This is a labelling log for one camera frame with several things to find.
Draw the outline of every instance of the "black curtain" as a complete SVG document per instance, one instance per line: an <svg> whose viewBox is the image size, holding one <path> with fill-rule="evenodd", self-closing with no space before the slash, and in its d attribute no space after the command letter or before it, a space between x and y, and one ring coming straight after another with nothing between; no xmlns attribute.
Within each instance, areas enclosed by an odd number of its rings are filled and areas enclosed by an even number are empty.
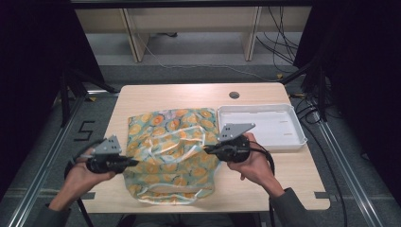
<svg viewBox="0 0 401 227"><path fill-rule="evenodd" d="M311 10L295 65L312 60L341 9ZM344 39L324 65L345 120L401 205L401 2L360 1L345 23Z"/></svg>
<svg viewBox="0 0 401 227"><path fill-rule="evenodd" d="M34 1L0 1L0 56L3 198L50 114L65 67L103 77L76 13Z"/></svg>

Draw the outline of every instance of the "plastic bag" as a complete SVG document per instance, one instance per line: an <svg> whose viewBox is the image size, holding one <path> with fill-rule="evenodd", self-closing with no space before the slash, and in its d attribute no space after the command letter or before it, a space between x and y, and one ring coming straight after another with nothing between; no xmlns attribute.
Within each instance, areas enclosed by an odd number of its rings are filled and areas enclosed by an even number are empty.
<svg viewBox="0 0 401 227"><path fill-rule="evenodd" d="M208 108L130 117L126 155L141 162L124 172L127 189L152 204L189 204L211 195L219 160L203 146L217 138L215 111Z"/></svg>

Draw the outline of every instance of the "wrist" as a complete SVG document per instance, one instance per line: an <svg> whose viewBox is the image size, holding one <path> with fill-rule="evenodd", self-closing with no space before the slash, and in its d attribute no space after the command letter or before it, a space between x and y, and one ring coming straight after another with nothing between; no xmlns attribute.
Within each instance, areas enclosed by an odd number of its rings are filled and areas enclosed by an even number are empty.
<svg viewBox="0 0 401 227"><path fill-rule="evenodd" d="M54 211L66 211L75 200L70 197L69 193L64 193L62 190L50 202L48 208Z"/></svg>
<svg viewBox="0 0 401 227"><path fill-rule="evenodd" d="M261 185L265 189L265 191L268 192L271 198L280 197L285 193L283 187L276 179L265 181Z"/></svg>

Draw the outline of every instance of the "tabletop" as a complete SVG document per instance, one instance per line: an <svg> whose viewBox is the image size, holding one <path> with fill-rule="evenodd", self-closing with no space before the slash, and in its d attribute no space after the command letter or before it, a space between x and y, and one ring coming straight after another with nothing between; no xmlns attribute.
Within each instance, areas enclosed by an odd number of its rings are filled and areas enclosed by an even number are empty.
<svg viewBox="0 0 401 227"><path fill-rule="evenodd" d="M229 94L237 92L239 98ZM116 134L125 154L128 118L153 111L179 108L213 108L222 105L289 104L281 83L210 83L129 85L123 87L115 104L105 137ZM292 187L309 210L323 210L328 199L316 199L324 192L322 180L307 145L298 150L274 152L276 177L284 188ZM89 213L203 213L257 212L269 210L269 195L262 187L240 181L240 174L225 163L215 175L215 192L189 205L152 205L134 199L119 174L93 188L92 200L84 200Z"/></svg>

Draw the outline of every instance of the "gray sleeve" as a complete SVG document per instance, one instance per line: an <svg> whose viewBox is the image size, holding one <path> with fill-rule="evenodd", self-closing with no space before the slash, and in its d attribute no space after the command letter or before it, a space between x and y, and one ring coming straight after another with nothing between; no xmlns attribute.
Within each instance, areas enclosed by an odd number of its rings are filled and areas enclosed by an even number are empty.
<svg viewBox="0 0 401 227"><path fill-rule="evenodd" d="M68 217L70 216L71 210L68 211L54 211L44 206L33 222L32 227L62 227L65 226Z"/></svg>
<svg viewBox="0 0 401 227"><path fill-rule="evenodd" d="M292 188L286 189L282 196L271 199L270 203L283 226L316 226Z"/></svg>

